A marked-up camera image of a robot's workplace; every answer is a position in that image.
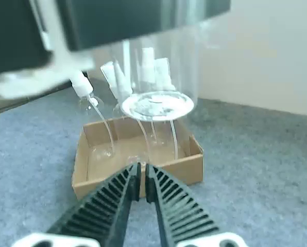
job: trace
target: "white spray nozzle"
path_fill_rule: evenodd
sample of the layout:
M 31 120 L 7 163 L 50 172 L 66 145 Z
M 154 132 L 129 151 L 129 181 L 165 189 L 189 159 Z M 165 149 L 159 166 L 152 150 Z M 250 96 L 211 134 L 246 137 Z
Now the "white spray nozzle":
M 93 106 L 95 106 L 95 107 L 97 107 L 98 106 L 98 101 L 97 101 L 97 99 L 95 99 L 94 97 L 89 97 L 88 98 L 88 101 L 90 102 L 90 104 L 91 105 L 93 105 Z
M 128 80 L 126 80 L 124 73 L 119 66 L 119 64 L 115 63 L 116 70 L 114 69 L 113 62 L 108 62 L 101 66 L 101 71 L 107 80 L 110 90 L 113 94 L 113 96 L 118 99 L 118 89 L 117 89 L 117 80 L 118 80 L 118 86 L 120 87 L 119 92 L 122 94 L 122 97 L 128 97 L 133 93 L 133 90 L 131 88 L 131 84 Z
M 155 78 L 158 90 L 175 90 L 169 75 L 168 58 L 159 58 L 155 60 Z
M 142 48 L 141 80 L 155 83 L 155 50 L 153 47 Z
M 93 92 L 90 81 L 83 75 L 81 71 L 76 71 L 70 77 L 72 87 L 79 98 L 85 97 Z

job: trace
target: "transparent cylinder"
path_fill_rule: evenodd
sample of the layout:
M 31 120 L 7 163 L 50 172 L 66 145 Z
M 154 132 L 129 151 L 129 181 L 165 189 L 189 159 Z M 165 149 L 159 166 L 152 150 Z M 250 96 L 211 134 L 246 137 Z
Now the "transparent cylinder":
M 196 106 L 198 32 L 189 26 L 110 46 L 118 103 L 127 116 L 169 121 Z

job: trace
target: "cardboard box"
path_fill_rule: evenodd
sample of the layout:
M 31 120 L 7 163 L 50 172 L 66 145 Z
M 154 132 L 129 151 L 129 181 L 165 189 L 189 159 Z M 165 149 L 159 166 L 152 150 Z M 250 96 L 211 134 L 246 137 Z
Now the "cardboard box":
M 72 187 L 78 199 L 93 190 L 98 183 L 136 160 L 142 160 L 163 167 L 186 184 L 203 179 L 203 150 L 182 121 L 174 121 L 178 140 L 178 159 L 175 159 L 174 142 L 169 123 L 155 123 L 153 135 L 149 122 L 141 122 L 150 143 L 150 154 L 143 132 L 136 120 L 131 118 L 111 119 L 108 124 L 115 140 L 115 154 L 111 157 L 98 156 L 103 150 L 111 149 L 108 131 L 103 122 L 85 125 L 80 134 Z M 142 166 L 140 196 L 145 196 L 145 162 Z

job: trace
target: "white wall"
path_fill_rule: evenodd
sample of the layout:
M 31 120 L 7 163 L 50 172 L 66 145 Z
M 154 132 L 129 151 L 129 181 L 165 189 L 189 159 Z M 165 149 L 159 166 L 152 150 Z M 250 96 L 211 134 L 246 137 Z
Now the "white wall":
M 307 115 L 307 0 L 233 0 L 213 23 L 220 49 L 201 45 L 201 98 Z M 97 51 L 97 65 L 108 60 Z

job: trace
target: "gray carpet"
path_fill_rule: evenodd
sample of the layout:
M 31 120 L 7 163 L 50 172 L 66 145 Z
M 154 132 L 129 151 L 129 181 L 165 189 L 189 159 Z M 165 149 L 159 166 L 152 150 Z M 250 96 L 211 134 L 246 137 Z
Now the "gray carpet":
M 106 89 L 97 94 L 113 100 Z M 73 203 L 82 113 L 72 89 L 0 114 L 0 246 L 45 231 Z M 200 100 L 190 129 L 205 150 L 191 186 L 249 246 L 307 246 L 307 117 Z M 159 246 L 153 205 L 134 203 L 124 246 Z

